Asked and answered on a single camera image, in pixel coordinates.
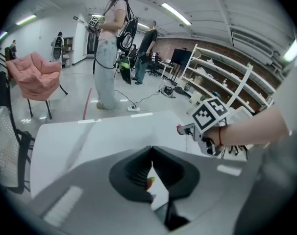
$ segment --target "light blue jeans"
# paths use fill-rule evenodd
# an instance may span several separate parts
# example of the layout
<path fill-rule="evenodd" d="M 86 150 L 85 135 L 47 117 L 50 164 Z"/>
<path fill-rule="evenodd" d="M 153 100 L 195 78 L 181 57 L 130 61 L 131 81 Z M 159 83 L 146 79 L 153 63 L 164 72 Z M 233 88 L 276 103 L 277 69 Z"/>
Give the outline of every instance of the light blue jeans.
<path fill-rule="evenodd" d="M 96 52 L 96 59 L 103 66 L 113 68 L 117 57 L 116 37 L 100 40 Z M 98 62 L 95 63 L 94 82 L 100 102 L 105 109 L 112 110 L 116 107 L 114 92 L 114 75 L 116 69 L 106 69 Z"/>
<path fill-rule="evenodd" d="M 148 62 L 145 64 L 141 64 L 141 61 L 139 57 L 142 57 L 143 55 L 146 55 L 146 52 L 139 52 L 138 53 L 138 58 L 135 61 L 134 67 L 135 67 L 135 76 L 134 78 L 137 79 L 139 82 L 143 82 L 145 71 L 147 70 L 148 67 Z"/>

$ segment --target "brick wall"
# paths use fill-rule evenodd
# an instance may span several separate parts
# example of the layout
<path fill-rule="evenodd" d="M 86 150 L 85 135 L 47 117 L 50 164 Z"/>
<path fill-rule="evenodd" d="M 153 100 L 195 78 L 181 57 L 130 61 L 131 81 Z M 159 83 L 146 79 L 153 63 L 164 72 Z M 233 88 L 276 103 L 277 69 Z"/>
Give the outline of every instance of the brick wall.
<path fill-rule="evenodd" d="M 278 88 L 278 86 L 280 85 L 280 81 L 277 80 L 277 78 L 275 76 L 273 76 L 270 72 L 268 72 L 265 68 L 263 68 L 262 66 L 260 66 L 259 64 L 257 64 L 256 62 L 254 62 L 253 60 L 247 58 L 246 56 L 232 50 L 229 49 L 227 47 L 224 46 L 220 46 L 217 44 L 213 44 L 213 43 L 209 43 L 209 42 L 203 42 L 203 41 L 196 41 L 196 40 L 186 40 L 186 39 L 157 39 L 156 44 L 153 48 L 154 52 L 159 52 L 160 56 L 163 59 L 171 59 L 173 56 L 173 51 L 175 48 L 178 49 L 182 49 L 183 47 L 187 48 L 189 51 L 193 51 L 195 44 L 198 44 L 198 47 L 201 48 L 205 48 L 205 49 L 209 49 L 212 51 L 215 51 L 217 53 L 220 53 L 222 55 L 225 55 L 227 57 L 230 57 L 236 61 L 238 61 L 239 63 L 247 66 L 248 62 L 250 62 L 253 65 L 253 70 L 254 72 L 256 72 L 257 74 L 259 74 L 262 78 L 264 78 L 266 81 L 268 81 L 275 89 Z M 207 57 L 203 56 L 201 57 L 201 59 L 206 60 Z M 244 77 L 244 75 L 240 72 L 238 72 L 236 69 L 233 69 L 232 67 L 221 63 L 219 61 L 214 60 L 214 64 L 217 65 L 220 68 L 225 69 L 226 71 L 230 72 L 230 73 L 234 73 L 236 76 L 238 76 L 240 79 L 242 79 Z M 200 64 L 191 64 L 191 66 L 193 66 L 193 68 L 195 67 L 200 67 L 202 65 Z M 223 80 L 225 79 L 224 76 L 220 75 L 219 73 L 211 70 L 211 69 L 207 69 L 206 67 L 203 66 L 203 68 L 205 68 L 207 73 L 210 73 L 213 75 L 213 77 L 215 79 L 217 79 L 219 82 L 223 82 Z M 189 74 L 187 75 L 187 77 L 194 77 L 194 74 Z M 231 89 L 232 91 L 236 90 L 237 85 L 232 82 L 231 80 L 227 80 L 227 85 L 228 88 Z M 252 80 L 248 79 L 247 80 L 247 84 L 249 86 L 251 86 L 256 92 L 258 92 L 259 94 L 261 94 L 265 99 L 268 97 L 267 93 L 262 90 L 257 84 L 255 84 Z M 210 90 L 210 91 L 217 91 L 221 96 L 222 96 L 222 100 L 226 103 L 228 102 L 228 99 L 230 98 L 230 94 L 227 93 L 224 89 L 222 89 L 221 87 L 219 87 L 218 85 L 212 83 L 211 81 L 208 81 L 206 79 L 203 79 L 201 85 L 203 87 L 205 87 L 206 89 Z M 246 91 L 242 90 L 240 92 L 240 97 L 244 100 L 244 101 L 248 101 L 249 105 L 254 109 L 254 110 L 259 110 L 261 105 L 256 102 L 256 100 L 250 96 Z M 240 102 L 238 102 L 237 100 L 233 103 L 232 107 L 234 108 L 238 108 L 242 106 L 242 104 Z"/>

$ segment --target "pink armchair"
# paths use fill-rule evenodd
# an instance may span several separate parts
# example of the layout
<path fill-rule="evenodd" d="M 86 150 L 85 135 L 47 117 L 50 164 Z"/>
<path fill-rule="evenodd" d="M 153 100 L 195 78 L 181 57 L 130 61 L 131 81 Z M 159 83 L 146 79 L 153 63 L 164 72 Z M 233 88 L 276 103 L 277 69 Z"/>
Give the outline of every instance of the pink armchair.
<path fill-rule="evenodd" d="M 33 117 L 33 113 L 29 99 L 45 101 L 51 119 L 50 108 L 47 103 L 49 96 L 58 87 L 66 95 L 68 94 L 59 83 L 61 63 L 49 62 L 39 53 L 33 52 L 24 58 L 7 61 L 6 66 L 19 85 L 22 96 L 28 100 L 31 117 Z"/>

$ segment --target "ceiling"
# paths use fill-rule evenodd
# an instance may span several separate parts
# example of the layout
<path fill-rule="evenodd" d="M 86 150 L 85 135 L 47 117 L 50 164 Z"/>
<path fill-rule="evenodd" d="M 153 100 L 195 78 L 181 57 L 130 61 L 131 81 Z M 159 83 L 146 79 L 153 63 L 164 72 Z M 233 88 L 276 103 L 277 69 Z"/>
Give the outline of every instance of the ceiling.
<path fill-rule="evenodd" d="M 183 26 L 161 6 L 168 3 L 189 20 Z M 23 15 L 80 4 L 86 13 L 102 13 L 108 0 L 23 0 L 12 15 L 13 24 Z M 293 23 L 277 0 L 129 0 L 134 14 L 144 23 L 157 21 L 160 36 L 197 38 L 234 47 L 232 32 L 245 32 L 282 56 L 294 40 Z"/>

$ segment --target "sneaker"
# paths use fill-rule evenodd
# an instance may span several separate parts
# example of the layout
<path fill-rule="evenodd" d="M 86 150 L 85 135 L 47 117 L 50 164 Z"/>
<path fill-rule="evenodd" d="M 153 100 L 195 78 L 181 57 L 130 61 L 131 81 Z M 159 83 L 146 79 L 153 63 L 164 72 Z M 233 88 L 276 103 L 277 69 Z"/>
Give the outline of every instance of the sneaker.
<path fill-rule="evenodd" d="M 102 103 L 97 103 L 97 104 L 96 104 L 96 107 L 97 107 L 98 109 L 100 109 L 100 110 L 104 110 L 104 109 L 105 109 L 105 107 L 104 107 L 104 105 L 103 105 Z"/>

